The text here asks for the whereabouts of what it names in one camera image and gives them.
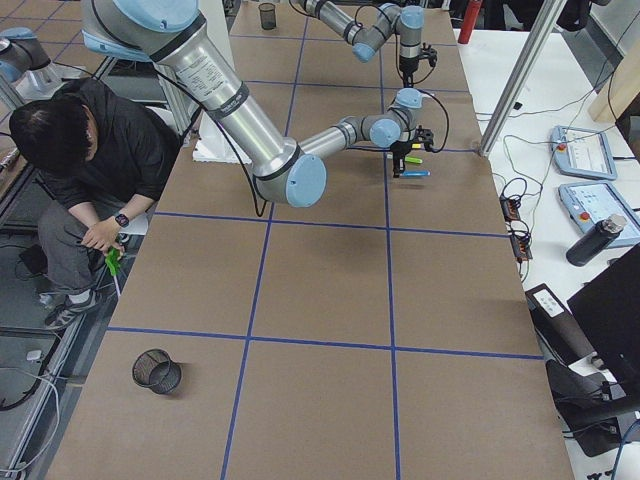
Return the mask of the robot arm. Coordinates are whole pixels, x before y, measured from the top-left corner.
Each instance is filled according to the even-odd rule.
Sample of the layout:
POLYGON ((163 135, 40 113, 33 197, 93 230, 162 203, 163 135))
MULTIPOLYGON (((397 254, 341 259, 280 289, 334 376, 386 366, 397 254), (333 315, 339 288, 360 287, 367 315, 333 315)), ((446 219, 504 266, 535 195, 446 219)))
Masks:
POLYGON ((317 19, 338 34, 362 63, 369 62, 394 37, 396 70, 404 87, 422 83, 435 70, 438 54, 422 41, 425 8, 420 3, 374 4, 377 17, 370 26, 357 19, 365 5, 360 5, 353 17, 333 1, 289 1, 289 5, 298 14, 317 19))
POLYGON ((88 49, 115 58, 151 61, 170 68, 187 92, 248 155, 254 188, 264 200, 309 207, 324 193, 323 160, 361 141, 393 155, 393 175, 418 137, 422 93, 405 86, 386 113, 346 117, 303 141, 283 136, 252 98, 207 34, 195 1, 84 1, 88 49))

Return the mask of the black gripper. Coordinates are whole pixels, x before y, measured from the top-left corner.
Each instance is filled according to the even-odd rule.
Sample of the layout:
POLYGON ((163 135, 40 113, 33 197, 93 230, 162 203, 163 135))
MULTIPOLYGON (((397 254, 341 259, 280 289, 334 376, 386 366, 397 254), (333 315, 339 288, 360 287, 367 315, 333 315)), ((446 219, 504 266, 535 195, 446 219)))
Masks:
POLYGON ((413 141, 396 141, 389 150, 393 155, 393 178, 399 178, 404 173, 404 157, 413 150, 413 141))
POLYGON ((399 56, 399 70, 403 74, 403 87, 414 87, 414 73, 418 70, 420 55, 399 56))

